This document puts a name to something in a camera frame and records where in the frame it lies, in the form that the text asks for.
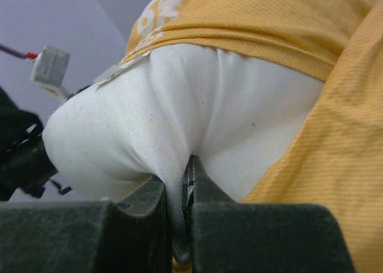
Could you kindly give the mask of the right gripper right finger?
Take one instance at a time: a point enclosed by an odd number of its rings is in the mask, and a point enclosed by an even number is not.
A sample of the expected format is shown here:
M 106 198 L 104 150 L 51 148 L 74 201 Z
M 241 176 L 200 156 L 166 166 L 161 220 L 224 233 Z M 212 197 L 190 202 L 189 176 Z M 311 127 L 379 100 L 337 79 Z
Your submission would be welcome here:
M 199 157 L 183 176 L 193 272 L 354 272 L 338 222 L 317 204 L 242 204 Z

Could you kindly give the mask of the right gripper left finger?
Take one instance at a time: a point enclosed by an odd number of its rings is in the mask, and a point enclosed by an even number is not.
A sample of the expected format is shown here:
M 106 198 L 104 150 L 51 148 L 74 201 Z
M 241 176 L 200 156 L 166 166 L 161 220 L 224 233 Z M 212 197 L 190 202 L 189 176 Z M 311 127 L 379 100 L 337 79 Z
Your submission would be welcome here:
M 118 203 L 1 204 L 2 272 L 171 272 L 164 184 Z

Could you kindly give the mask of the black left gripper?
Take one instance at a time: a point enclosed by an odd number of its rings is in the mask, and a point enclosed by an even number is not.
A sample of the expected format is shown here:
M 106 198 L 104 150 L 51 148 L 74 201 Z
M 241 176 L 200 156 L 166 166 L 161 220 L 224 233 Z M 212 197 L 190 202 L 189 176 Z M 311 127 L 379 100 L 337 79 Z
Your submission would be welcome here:
M 51 179 L 57 169 L 47 156 L 43 129 L 38 115 L 21 110 L 1 90 L 1 201 L 9 201 L 17 189 L 39 199 L 48 181 L 59 195 L 72 190 Z

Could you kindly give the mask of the white pillow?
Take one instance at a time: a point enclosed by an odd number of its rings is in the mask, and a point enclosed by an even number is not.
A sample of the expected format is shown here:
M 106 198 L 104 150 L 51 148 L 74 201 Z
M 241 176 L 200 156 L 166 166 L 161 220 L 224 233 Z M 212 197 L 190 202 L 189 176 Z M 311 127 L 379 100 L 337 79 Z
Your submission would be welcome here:
M 323 84 L 272 62 L 196 45 L 153 50 L 62 104 L 42 138 L 52 164 L 86 197 L 119 201 L 149 176 L 166 186 L 174 256 L 191 250 L 181 210 L 191 155 L 243 200 L 298 134 Z

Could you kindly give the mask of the blue and yellow Mickey pillowcase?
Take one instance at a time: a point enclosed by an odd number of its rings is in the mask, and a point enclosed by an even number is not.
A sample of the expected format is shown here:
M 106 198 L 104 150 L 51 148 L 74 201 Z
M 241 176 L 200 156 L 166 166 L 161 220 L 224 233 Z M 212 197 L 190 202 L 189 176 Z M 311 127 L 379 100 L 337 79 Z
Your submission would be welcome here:
M 245 202 L 326 206 L 358 272 L 382 271 L 382 0 L 152 0 L 123 59 L 218 47 L 324 83 L 286 154 Z

